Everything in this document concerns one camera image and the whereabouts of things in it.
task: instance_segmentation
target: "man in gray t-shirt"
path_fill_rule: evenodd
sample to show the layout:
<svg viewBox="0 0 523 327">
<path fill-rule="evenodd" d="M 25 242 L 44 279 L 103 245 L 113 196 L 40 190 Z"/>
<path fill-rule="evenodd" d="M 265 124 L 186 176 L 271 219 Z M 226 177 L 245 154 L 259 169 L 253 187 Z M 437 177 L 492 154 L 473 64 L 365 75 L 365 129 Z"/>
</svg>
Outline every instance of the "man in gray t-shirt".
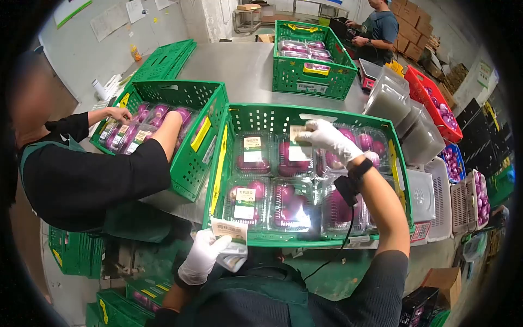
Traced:
<svg viewBox="0 0 523 327">
<path fill-rule="evenodd" d="M 347 20 L 348 27 L 361 30 L 361 35 L 352 39 L 356 47 L 356 59 L 365 59 L 383 66 L 392 60 L 393 45 L 399 25 L 389 10 L 387 0 L 369 0 L 375 10 L 362 25 Z"/>
</svg>

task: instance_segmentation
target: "person's hand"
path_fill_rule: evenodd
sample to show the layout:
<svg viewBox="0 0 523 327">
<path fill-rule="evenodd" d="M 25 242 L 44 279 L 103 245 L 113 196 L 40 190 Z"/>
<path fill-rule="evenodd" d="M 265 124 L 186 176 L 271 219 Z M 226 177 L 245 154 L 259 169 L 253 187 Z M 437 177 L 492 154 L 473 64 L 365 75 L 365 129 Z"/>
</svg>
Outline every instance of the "person's hand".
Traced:
<svg viewBox="0 0 523 327">
<path fill-rule="evenodd" d="M 231 243 L 228 235 L 219 239 L 207 228 L 196 233 L 196 239 L 187 259 L 178 269 L 178 277 L 187 285 L 202 285 L 216 263 L 218 254 Z"/>
<path fill-rule="evenodd" d="M 352 44 L 354 44 L 357 47 L 363 47 L 367 42 L 369 42 L 369 39 L 363 38 L 361 36 L 356 36 L 352 39 Z"/>
<path fill-rule="evenodd" d="M 313 146 L 336 154 L 341 163 L 347 165 L 363 152 L 326 120 L 309 120 L 305 123 L 307 131 L 296 135 L 297 141 L 310 142 Z"/>
<path fill-rule="evenodd" d="M 357 24 L 356 24 L 355 21 L 348 19 L 348 20 L 345 22 L 345 25 L 347 25 L 347 27 L 354 27 L 354 26 L 356 26 Z"/>
<path fill-rule="evenodd" d="M 126 123 L 127 120 L 132 119 L 132 115 L 127 108 L 107 107 L 105 109 L 111 117 L 121 123 Z"/>
</svg>

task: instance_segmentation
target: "stainless steel table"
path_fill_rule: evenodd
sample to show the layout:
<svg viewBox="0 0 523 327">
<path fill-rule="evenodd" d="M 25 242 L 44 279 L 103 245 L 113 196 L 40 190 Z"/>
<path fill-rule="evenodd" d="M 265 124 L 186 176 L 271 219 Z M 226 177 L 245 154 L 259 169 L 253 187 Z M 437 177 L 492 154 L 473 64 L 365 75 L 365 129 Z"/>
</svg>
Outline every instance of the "stainless steel table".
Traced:
<svg viewBox="0 0 523 327">
<path fill-rule="evenodd" d="M 223 42 L 199 44 L 178 75 L 179 80 L 220 81 L 225 83 L 230 102 L 290 104 L 363 112 L 368 96 L 354 79 L 345 101 L 310 95 L 272 91 L 272 50 L 274 44 L 262 42 Z M 169 191 L 143 199 L 178 217 L 202 223 L 207 181 L 195 202 Z"/>
</svg>

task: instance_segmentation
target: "digital scale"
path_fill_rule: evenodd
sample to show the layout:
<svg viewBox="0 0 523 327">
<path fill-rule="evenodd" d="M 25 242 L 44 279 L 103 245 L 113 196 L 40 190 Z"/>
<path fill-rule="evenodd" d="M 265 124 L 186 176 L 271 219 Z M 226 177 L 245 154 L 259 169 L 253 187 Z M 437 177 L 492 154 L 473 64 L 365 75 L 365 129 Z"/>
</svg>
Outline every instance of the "digital scale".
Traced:
<svg viewBox="0 0 523 327">
<path fill-rule="evenodd" d="M 370 92 L 381 72 L 381 67 L 365 59 L 360 59 L 359 62 L 360 69 L 358 72 L 361 79 L 361 88 Z"/>
</svg>

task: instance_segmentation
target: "black sleeve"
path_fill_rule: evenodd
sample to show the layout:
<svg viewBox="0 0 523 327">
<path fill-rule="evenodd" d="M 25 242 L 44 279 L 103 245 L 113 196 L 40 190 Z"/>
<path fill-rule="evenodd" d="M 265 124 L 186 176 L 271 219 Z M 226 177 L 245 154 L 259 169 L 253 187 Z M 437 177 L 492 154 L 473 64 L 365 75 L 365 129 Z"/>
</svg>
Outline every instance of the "black sleeve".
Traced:
<svg viewBox="0 0 523 327">
<path fill-rule="evenodd" d="M 178 312 L 171 309 L 159 309 L 154 319 L 149 319 L 145 323 L 145 327 L 173 327 L 178 317 Z"/>
<path fill-rule="evenodd" d="M 131 155 L 76 152 L 47 145 L 29 155 L 23 174 L 28 197 L 36 201 L 35 209 L 60 216 L 107 209 L 170 186 L 167 157 L 154 139 Z"/>
<path fill-rule="evenodd" d="M 59 121 L 46 122 L 46 128 L 56 130 L 60 134 L 70 134 L 76 142 L 80 142 L 89 136 L 89 112 L 70 115 Z"/>
<path fill-rule="evenodd" d="M 336 303 L 354 326 L 397 327 L 408 258 L 398 250 L 378 254 L 353 294 Z"/>
</svg>

